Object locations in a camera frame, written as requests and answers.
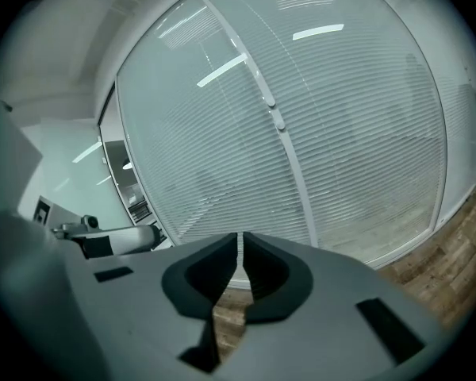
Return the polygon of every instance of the black cutout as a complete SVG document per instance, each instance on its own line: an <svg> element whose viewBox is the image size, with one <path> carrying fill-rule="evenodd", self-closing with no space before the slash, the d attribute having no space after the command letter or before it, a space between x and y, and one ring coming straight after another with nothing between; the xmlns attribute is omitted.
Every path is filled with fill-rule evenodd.
<svg viewBox="0 0 476 381"><path fill-rule="evenodd" d="M217 351L213 319L206 322L199 345L188 348L179 359L204 372L212 372L221 362Z"/></svg>
<svg viewBox="0 0 476 381"><path fill-rule="evenodd" d="M236 270L236 238L236 233L230 233L164 272L164 294L179 314L203 320L212 317L213 306Z"/></svg>
<svg viewBox="0 0 476 381"><path fill-rule="evenodd" d="M381 299L367 299L356 304L356 307L397 364L408 360L424 347Z"/></svg>
<svg viewBox="0 0 476 381"><path fill-rule="evenodd" d="M113 255L109 236L95 238L80 237L74 240L81 246L86 258L100 258Z"/></svg>
<svg viewBox="0 0 476 381"><path fill-rule="evenodd" d="M179 314L206 321L197 346L179 359L202 371L211 372L220 363L212 310L236 270L237 235L221 240L172 264L163 274L164 294Z"/></svg>
<svg viewBox="0 0 476 381"><path fill-rule="evenodd" d="M113 92L114 92L114 83L111 86L111 89L109 90L108 95L106 96L106 100L104 101L104 106L102 107L101 115L98 117L97 125L99 128L101 128L102 119L104 118L104 113L106 112L108 108L109 101L111 100L111 96L113 96Z"/></svg>
<svg viewBox="0 0 476 381"><path fill-rule="evenodd" d="M307 264L252 233L244 233L244 268L254 296L245 315L248 324L282 321L312 292Z"/></svg>
<svg viewBox="0 0 476 381"><path fill-rule="evenodd" d="M134 271L129 267L119 267L108 271L95 272L94 275L98 282L104 283L105 281L120 278L121 276L132 274L133 272Z"/></svg>
<svg viewBox="0 0 476 381"><path fill-rule="evenodd" d="M49 204L39 198L35 212L33 213L33 221L41 223L42 225L46 225L50 209L51 207L49 207Z"/></svg>

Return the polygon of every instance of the wooden floor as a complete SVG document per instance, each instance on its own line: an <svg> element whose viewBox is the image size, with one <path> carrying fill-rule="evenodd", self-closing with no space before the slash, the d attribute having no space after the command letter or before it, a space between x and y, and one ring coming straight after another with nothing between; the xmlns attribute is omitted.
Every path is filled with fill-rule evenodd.
<svg viewBox="0 0 476 381"><path fill-rule="evenodd" d="M445 326L453 326L476 305L476 189L457 214L408 255L379 270L425 304ZM227 289L213 309L221 359L244 335L250 291Z"/></svg>

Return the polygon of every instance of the white wall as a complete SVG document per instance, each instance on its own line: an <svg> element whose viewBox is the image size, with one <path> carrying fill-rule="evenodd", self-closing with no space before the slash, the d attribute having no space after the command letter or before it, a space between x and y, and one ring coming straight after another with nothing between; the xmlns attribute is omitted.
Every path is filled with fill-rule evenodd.
<svg viewBox="0 0 476 381"><path fill-rule="evenodd" d="M113 180L100 183L109 176L102 147L72 162L98 140L93 119L43 118L40 124L21 131L43 155L19 202L21 216L31 219L42 195L72 213L97 216L102 229L131 225Z"/></svg>
<svg viewBox="0 0 476 381"><path fill-rule="evenodd" d="M13 107L10 114L15 125L38 125L46 117L76 120L92 117L93 97L89 93L61 94L23 101Z"/></svg>
<svg viewBox="0 0 476 381"><path fill-rule="evenodd" d="M16 210L40 158L0 103L0 211Z"/></svg>

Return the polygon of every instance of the ceiling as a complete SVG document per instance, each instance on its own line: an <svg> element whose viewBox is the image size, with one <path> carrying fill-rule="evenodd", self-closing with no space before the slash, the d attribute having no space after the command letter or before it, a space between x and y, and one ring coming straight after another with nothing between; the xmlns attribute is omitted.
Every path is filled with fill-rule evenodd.
<svg viewBox="0 0 476 381"><path fill-rule="evenodd" d="M142 0L36 0L0 43L0 99L19 125L94 116L106 49Z"/></svg>

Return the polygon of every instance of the metal frame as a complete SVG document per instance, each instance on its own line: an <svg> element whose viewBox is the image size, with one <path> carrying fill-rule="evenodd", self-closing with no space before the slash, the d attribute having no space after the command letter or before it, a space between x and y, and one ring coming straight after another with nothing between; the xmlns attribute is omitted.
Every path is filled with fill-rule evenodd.
<svg viewBox="0 0 476 381"><path fill-rule="evenodd" d="M124 206L125 212L127 213L127 216L129 216L129 219L130 219L132 225L136 225L136 223L134 222L134 219L132 218L132 215L129 212L129 208L125 205L124 199L121 197L121 193L118 190L117 180L114 178L113 169L111 169L111 164L109 163L109 157L108 157L108 151L106 149L106 143L102 139L101 123L102 123L102 120L104 119L104 115L105 115L106 110L108 108L109 102L111 101L111 98L113 97L114 91L115 91L115 86L113 84L113 86L109 90L109 93L106 97L106 101L104 102L104 106L102 107L101 115L98 118L97 128L98 128L99 138L102 141L102 149L104 150L104 157L106 158L106 166L108 167L109 173L111 174L111 179L113 180L114 187L117 190L118 198L120 198L120 202Z"/></svg>
<svg viewBox="0 0 476 381"><path fill-rule="evenodd" d="M125 136L125 140L124 140L124 143L125 143L125 150L127 151L127 155L129 156L129 160L131 161L131 164L132 164L132 171L134 172L134 176L136 176L136 180L137 180L137 183L138 185L140 186L140 189L141 191L143 192L144 194L144 200L146 201L146 203L148 204L148 207L150 208L150 210L152 211L152 214L154 216L154 218L157 220L157 225L162 229L163 233L164 233L164 236L166 236L166 238L173 244L173 245L178 245L176 244L174 241L173 241L173 236L169 234L168 231L166 231L166 228L163 226L161 220L159 219L159 216L157 215L156 211L155 211L155 208L153 207L152 203L150 202L150 198L148 197L148 194L147 192L144 190L144 186L143 186L143 183L141 182L141 179L139 177L139 175L137 174L137 171L136 171L136 162L134 160L134 157L132 156L132 153L130 152L130 149L129 149L129 143L127 142L127 137L129 136L127 134L127 131L125 131L125 125L124 125L124 119L121 115L121 108L120 108L120 94L119 94L119 89L118 89L118 83L117 83L117 78L118 78L118 75L115 76L115 79L114 79L114 86L115 86L115 92L116 92L116 98L117 98L117 109L118 109L118 115L120 116L120 123L121 123L121 127L122 129L124 130L124 136Z"/></svg>
<svg viewBox="0 0 476 381"><path fill-rule="evenodd" d="M118 101L118 91L116 89L116 84L114 83L112 86L111 86L111 89L109 90L109 93L106 97L106 101L104 103L104 106L103 106L103 109L102 109L102 112L99 116L99 119L98 119L98 124L97 124L97 127L98 127L98 131L99 131L99 134L100 134L100 137L102 139L102 131L101 131L101 123L102 123L102 120L104 119L104 116L106 115L106 111L107 111L107 108L108 108L108 105L109 105L109 102L111 101L111 98L113 97L113 93L115 94L115 101L116 101L116 105L117 105L117 111L118 111L118 114L120 116L120 122L121 122L121 128L122 130L124 129L123 127L123 122L121 121L121 113L120 113L120 103ZM129 154L129 148L127 146L127 141L124 140L124 145L125 145L125 148L126 148L126 151L127 151L127 155L129 156L129 159L130 159L130 154ZM102 147L104 148L104 155L106 157L106 164L107 164L107 167L109 169L109 173L111 174L111 179L113 180L113 183L114 183L114 186L115 186L115 189L117 190L117 194L118 194L118 197L120 198L120 201L121 201L121 204L124 206L125 208L125 211L127 213L127 215L129 216L130 218L130 221L132 222L133 225L142 225L142 224L138 224L134 221L132 215L130 214L130 211L129 211L129 208L125 205L125 202L124 202L124 199L123 197L121 196L121 192L120 192L120 189L118 189L118 184L117 184L117 180L115 179L114 177L114 172L113 172L113 169L111 168L111 164L109 162L109 156L108 156L108 152L107 152L107 149L106 149L106 143L105 141L102 141ZM148 201L148 196L146 196L146 192L144 191L144 188L143 188L143 185L141 184L138 176L137 176L137 173L136 173L136 170L132 164L132 171L134 173L134 176L136 177L136 181L138 182L138 184L140 185L140 189L141 191L143 192L144 194L144 199L146 200L147 204L148 204L148 207L150 207L150 211L152 212L152 218L150 218L148 221L152 221L152 222L149 222L147 224L151 224L153 222L157 222L157 224L160 226L160 228L164 231L164 235L167 237L168 240L171 240L171 238L166 234L166 231L164 230L164 228L162 227L159 219L157 218L157 215L155 213L155 211L153 210L150 202Z"/></svg>
<svg viewBox="0 0 476 381"><path fill-rule="evenodd" d="M268 86L267 81L264 79L259 67L255 63L254 58L252 58L252 55L235 29L228 23L222 13L217 7L213 5L210 0L202 1L209 8L215 18L221 23L222 29L226 32L226 34L228 34L229 39L236 49L241 54L245 54L247 56L245 63L247 64L248 70L252 74L252 78L257 83L259 90L261 90L264 101L270 108L269 113L271 114L274 126L277 129L278 136L284 147L284 151L286 152L287 159L289 160L291 171L293 172L294 176L294 182L296 183L298 193L300 195L301 206L303 207L303 212L305 215L305 222L309 231L310 245L317 248L317 231L312 213L312 206L310 205L309 192L307 191L305 179L303 178L300 162L298 161L296 151L294 150L293 141L287 132L286 123L284 122L279 109L275 105L275 99L271 93L270 87Z"/></svg>

